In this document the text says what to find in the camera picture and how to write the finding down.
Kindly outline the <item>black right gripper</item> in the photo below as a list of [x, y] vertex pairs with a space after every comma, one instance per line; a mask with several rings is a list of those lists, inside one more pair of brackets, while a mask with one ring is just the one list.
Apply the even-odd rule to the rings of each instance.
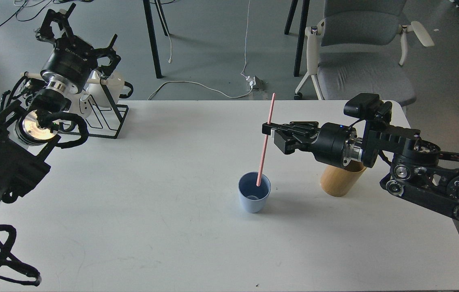
[[353, 128], [329, 122], [319, 128], [316, 121], [262, 124], [265, 135], [275, 130], [280, 132], [274, 132], [274, 144], [284, 155], [300, 150], [311, 152], [315, 160], [335, 167], [345, 167], [350, 162], [344, 153], [348, 140], [354, 135]]

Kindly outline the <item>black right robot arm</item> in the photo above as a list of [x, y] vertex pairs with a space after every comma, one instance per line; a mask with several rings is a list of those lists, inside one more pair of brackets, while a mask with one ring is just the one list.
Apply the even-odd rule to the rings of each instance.
[[318, 122], [264, 123], [286, 155], [310, 152], [316, 161], [345, 168], [357, 161], [372, 168], [380, 157], [389, 173], [380, 181], [393, 196], [459, 221], [459, 153], [441, 151], [420, 131], [368, 120], [362, 137], [350, 125]]

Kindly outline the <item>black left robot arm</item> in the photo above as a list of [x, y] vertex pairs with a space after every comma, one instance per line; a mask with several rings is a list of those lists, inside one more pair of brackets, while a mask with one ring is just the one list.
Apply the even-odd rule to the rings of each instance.
[[[48, 10], [36, 39], [53, 51], [39, 74], [25, 72], [0, 105], [0, 204], [11, 204], [31, 192], [50, 171], [46, 158], [54, 148], [74, 148], [90, 134], [87, 118], [112, 110], [118, 119], [117, 138], [128, 113], [118, 100], [133, 86], [115, 71], [120, 63], [114, 35], [105, 48], [94, 48], [76, 35], [67, 10]], [[0, 224], [0, 279], [39, 286], [40, 272], [12, 253], [17, 231]]]

